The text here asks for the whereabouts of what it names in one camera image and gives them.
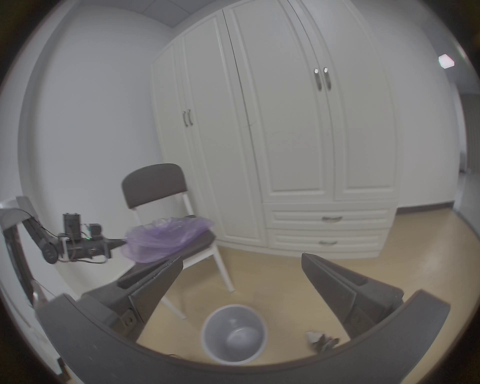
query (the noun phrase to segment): chair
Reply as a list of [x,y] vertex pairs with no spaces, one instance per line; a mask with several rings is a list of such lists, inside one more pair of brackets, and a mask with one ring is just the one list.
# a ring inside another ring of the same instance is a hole
[[[133,212],[138,225],[142,225],[142,221],[136,210],[138,206],[179,193],[182,195],[188,213],[187,217],[195,217],[187,194],[185,176],[181,168],[176,164],[154,164],[140,168],[124,178],[121,187],[127,206]],[[183,269],[213,256],[227,289],[230,292],[235,290],[227,269],[223,264],[222,257],[215,243],[215,235],[212,231],[205,231],[180,251],[172,254],[170,258],[179,256],[183,260]],[[155,263],[137,264],[128,273],[135,273]],[[163,297],[162,302],[178,317],[182,319],[186,318],[166,297]]]

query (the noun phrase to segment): trash can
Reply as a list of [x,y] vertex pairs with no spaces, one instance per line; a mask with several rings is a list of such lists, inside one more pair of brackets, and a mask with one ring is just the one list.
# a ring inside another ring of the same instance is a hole
[[245,305],[217,309],[202,328],[202,347],[213,360],[241,365],[261,355],[267,343],[267,327],[261,316]]

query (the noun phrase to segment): cabinet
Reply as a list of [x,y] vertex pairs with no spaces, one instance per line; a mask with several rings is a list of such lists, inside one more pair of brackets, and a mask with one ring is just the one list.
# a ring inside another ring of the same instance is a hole
[[378,255],[399,137],[366,22],[345,0],[244,0],[153,64],[164,160],[223,245]]

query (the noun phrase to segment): beige floor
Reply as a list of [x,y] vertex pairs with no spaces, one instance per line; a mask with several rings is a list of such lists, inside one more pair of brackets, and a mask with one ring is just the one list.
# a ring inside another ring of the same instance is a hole
[[[348,336],[328,306],[310,285],[300,258],[221,249],[236,287],[228,293],[213,260],[183,271],[168,297],[188,316],[179,320],[160,304],[138,343],[184,359],[213,363],[203,352],[200,330],[218,307],[246,304],[268,324],[267,347],[252,364],[299,359],[312,354],[305,340],[310,330]],[[451,303],[451,311],[434,344],[407,376],[416,383],[444,355],[462,331],[480,295],[480,242],[451,210],[397,216],[379,258],[345,260],[338,264],[395,285],[404,300],[423,288]]]

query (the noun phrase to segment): door handle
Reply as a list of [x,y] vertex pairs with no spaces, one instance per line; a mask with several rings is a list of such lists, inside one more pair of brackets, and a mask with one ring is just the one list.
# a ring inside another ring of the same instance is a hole
[[320,74],[318,73],[318,68],[313,70],[313,75],[315,76],[315,81],[317,82],[317,88],[321,92],[322,91],[322,80],[320,79]]
[[185,120],[185,111],[183,111],[183,122],[185,123],[185,127],[188,127],[187,121]]
[[323,216],[322,217],[322,221],[326,223],[338,223],[342,219],[343,219],[343,216],[337,216],[337,217]]
[[328,73],[328,68],[324,68],[325,82],[327,83],[327,89],[330,91],[332,89],[332,80],[330,79],[330,74]]
[[190,122],[190,125],[193,125],[192,123],[192,118],[190,117],[190,110],[187,110],[187,116],[188,116],[188,121]]
[[338,243],[338,241],[319,241],[318,242],[320,245],[326,245],[327,247],[331,247],[332,245],[335,245]]

